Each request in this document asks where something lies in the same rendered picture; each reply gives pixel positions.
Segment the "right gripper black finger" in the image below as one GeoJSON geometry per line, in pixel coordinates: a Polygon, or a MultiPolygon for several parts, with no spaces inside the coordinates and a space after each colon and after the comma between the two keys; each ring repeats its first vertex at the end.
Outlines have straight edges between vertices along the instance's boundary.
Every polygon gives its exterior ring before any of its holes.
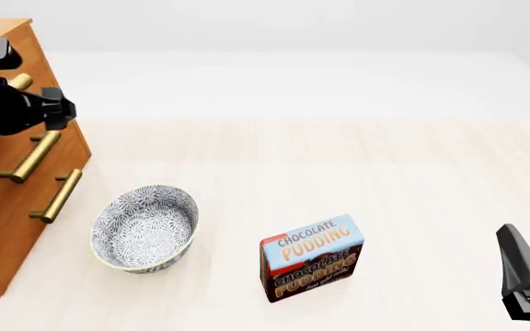
{"type": "Polygon", "coordinates": [[[515,291],[530,291],[530,246],[520,232],[510,223],[497,232],[501,252],[501,295],[507,297],[515,291]]]}

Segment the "grey floral patterned bowl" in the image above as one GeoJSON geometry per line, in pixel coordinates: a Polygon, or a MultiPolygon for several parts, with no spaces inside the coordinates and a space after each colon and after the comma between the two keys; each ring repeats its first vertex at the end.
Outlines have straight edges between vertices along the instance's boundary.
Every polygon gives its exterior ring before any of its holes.
{"type": "Polygon", "coordinates": [[[150,274],[190,249],[199,209],[183,189],[149,185],[123,192],[102,209],[89,233],[93,255],[107,267],[150,274]]]}

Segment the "chocolate pudding box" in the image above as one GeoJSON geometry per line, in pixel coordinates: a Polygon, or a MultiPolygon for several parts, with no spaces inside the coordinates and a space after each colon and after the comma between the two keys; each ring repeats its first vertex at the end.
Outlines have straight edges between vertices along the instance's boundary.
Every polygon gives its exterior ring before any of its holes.
{"type": "Polygon", "coordinates": [[[267,299],[278,302],[348,278],[363,244],[349,214],[262,239],[259,277],[267,299]]]}

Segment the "wooden cabinet with drawers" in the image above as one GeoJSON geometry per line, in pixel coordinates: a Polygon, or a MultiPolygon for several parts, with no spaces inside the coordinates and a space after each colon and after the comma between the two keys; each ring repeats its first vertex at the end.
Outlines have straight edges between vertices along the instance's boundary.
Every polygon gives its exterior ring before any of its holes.
{"type": "Polygon", "coordinates": [[[0,297],[91,151],[27,18],[0,18],[0,297]]]}

